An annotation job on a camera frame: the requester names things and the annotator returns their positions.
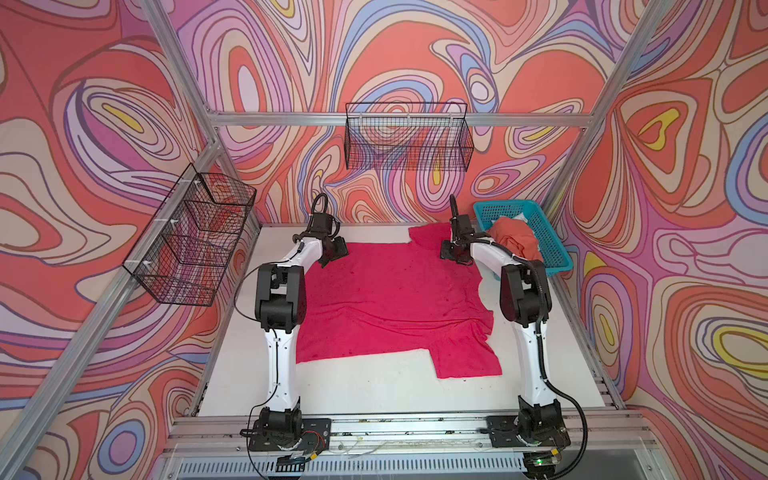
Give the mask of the magenta t shirt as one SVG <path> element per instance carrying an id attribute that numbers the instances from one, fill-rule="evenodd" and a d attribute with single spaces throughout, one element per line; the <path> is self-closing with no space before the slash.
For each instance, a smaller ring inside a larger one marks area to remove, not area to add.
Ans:
<path id="1" fill-rule="evenodd" d="M 406 243 L 351 243 L 348 256 L 306 274 L 297 362 L 425 350 L 440 379 L 501 375 L 478 268 L 441 259 L 446 223 L 408 234 Z"/>

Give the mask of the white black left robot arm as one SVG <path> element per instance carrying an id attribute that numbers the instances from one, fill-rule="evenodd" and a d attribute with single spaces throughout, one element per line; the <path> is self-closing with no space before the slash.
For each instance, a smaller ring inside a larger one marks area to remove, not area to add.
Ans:
<path id="1" fill-rule="evenodd" d="M 253 321 L 265 335 L 268 350 L 269 393 L 249 413 L 241 431 L 248 452 L 319 450 L 325 438 L 314 431 L 304 438 L 300 393 L 296 376 L 297 343 L 307 314 L 306 274 L 319 265 L 348 254 L 340 236 L 341 222 L 329 211 L 329 196 L 315 196 L 306 228 L 292 237 L 293 247 L 280 260 L 256 270 Z"/>

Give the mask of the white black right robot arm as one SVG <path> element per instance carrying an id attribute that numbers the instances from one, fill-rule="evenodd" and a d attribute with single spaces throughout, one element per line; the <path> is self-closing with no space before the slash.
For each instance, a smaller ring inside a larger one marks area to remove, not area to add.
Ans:
<path id="1" fill-rule="evenodd" d="M 572 473 L 586 453 L 587 416 L 579 402 L 556 387 L 547 371 L 547 325 L 553 302 L 545 266 L 513 253 L 490 234 L 475 229 L 469 216 L 449 197 L 451 237 L 441 244 L 440 258 L 460 265 L 477 262 L 500 280 L 499 309 L 510 322 L 517 342 L 523 391 L 514 415 L 491 415 L 486 430 L 494 448 L 525 447 L 524 475 L 529 479 L 562 479 Z M 571 445 L 561 401 L 576 409 L 582 438 L 575 457 L 562 466 L 562 453 Z"/>

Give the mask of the coral red t shirt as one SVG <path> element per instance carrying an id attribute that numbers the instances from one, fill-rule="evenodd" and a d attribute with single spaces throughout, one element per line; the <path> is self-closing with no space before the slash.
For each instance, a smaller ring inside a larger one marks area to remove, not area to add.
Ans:
<path id="1" fill-rule="evenodd" d="M 543 260 L 539 241 L 534 231 L 523 220 L 500 217 L 488 230 L 488 234 L 496 243 L 518 257 L 527 260 Z"/>

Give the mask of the teal plastic basket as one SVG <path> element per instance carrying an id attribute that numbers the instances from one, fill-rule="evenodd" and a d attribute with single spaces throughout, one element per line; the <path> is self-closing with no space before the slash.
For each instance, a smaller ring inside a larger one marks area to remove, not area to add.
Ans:
<path id="1" fill-rule="evenodd" d="M 570 272 L 573 261 L 539 204 L 533 200 L 480 201 L 473 205 L 478 226 L 487 231 L 500 217 L 513 218 L 523 212 L 539 241 L 546 273 L 552 277 Z"/>

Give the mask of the aluminium horizontal back bar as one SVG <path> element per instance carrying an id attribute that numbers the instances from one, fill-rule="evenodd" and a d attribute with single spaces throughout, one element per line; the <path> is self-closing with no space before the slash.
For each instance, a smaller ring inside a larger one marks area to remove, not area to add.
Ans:
<path id="1" fill-rule="evenodd" d="M 470 127 L 501 127 L 501 126 L 556 126 L 586 128 L 596 119 L 592 114 L 504 114 L 504 113 L 222 113 L 207 114 L 209 121 L 216 127 L 220 126 L 344 126 L 347 117 L 350 118 L 389 118 L 413 122 L 417 118 L 463 118 Z"/>

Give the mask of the aluminium frame corner post left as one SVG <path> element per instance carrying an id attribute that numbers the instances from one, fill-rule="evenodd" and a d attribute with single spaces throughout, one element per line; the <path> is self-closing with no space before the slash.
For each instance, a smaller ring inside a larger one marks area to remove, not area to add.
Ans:
<path id="1" fill-rule="evenodd" d="M 206 141 L 205 148 L 195 159 L 195 169 L 198 172 L 212 172 L 218 168 L 222 173 L 241 180 L 236 165 L 221 140 L 218 128 L 212 123 L 211 111 L 207 107 L 196 78 L 187 63 L 169 14 L 165 11 L 161 1 L 144 0 L 140 4 L 147 22 L 166 56 L 173 79 L 188 101 L 198 129 Z"/>

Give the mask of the aluminium frame corner post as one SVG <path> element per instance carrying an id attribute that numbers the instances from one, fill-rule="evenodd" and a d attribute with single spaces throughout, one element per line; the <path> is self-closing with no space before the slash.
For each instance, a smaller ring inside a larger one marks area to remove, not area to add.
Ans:
<path id="1" fill-rule="evenodd" d="M 569 152 L 563 166 L 554 177 L 547 195 L 543 199 L 542 209 L 549 218 L 553 218 L 561 207 L 567 194 L 568 185 L 582 161 L 587 158 L 590 146 L 600 133 L 600 128 L 608 116 L 611 105 L 617 99 L 621 88 L 629 79 L 633 67 L 641 58 L 651 41 L 664 15 L 670 8 L 671 1 L 652 0 L 640 16 L 637 26 L 630 35 L 612 73 L 592 110 L 590 120 L 574 147 Z"/>
<path id="2" fill-rule="evenodd" d="M 147 22 L 166 56 L 173 79 L 188 101 L 198 129 L 206 141 L 205 148 L 195 159 L 195 169 L 198 172 L 212 172 L 218 168 L 222 173 L 241 180 L 236 165 L 221 140 L 218 128 L 212 123 L 211 111 L 207 107 L 196 78 L 187 63 L 169 14 L 165 11 L 161 1 L 144 0 L 140 4 Z"/>

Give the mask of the aluminium frame corner post right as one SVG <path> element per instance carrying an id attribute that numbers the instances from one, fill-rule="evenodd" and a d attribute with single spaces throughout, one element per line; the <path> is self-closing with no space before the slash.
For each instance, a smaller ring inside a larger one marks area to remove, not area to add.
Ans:
<path id="1" fill-rule="evenodd" d="M 600 128 L 608 116 L 611 105 L 617 99 L 621 88 L 629 79 L 633 67 L 641 58 L 651 41 L 664 15 L 670 8 L 671 1 L 652 0 L 640 16 L 637 26 L 630 35 L 612 73 L 592 110 L 590 120 L 574 147 L 569 152 L 563 166 L 554 177 L 547 195 L 543 199 L 542 209 L 549 218 L 553 218 L 561 207 L 567 194 L 568 185 L 582 161 L 587 158 L 590 146 L 600 133 Z"/>

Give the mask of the aluminium left wall bar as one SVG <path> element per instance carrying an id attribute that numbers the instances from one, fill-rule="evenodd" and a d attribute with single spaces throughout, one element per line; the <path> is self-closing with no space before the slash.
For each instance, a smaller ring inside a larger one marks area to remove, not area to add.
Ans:
<path id="1" fill-rule="evenodd" d="M 131 249 L 131 255 L 142 257 L 148 251 L 162 229 L 170 224 L 170 212 L 180 203 L 186 185 L 194 174 L 208 171 L 220 153 L 220 142 L 213 140 L 197 159 L 186 167 L 170 194 L 142 231 Z M 137 287 L 138 282 L 131 272 L 119 267 L 104 294 L 2 439 L 3 479 L 15 478 L 26 466 Z"/>

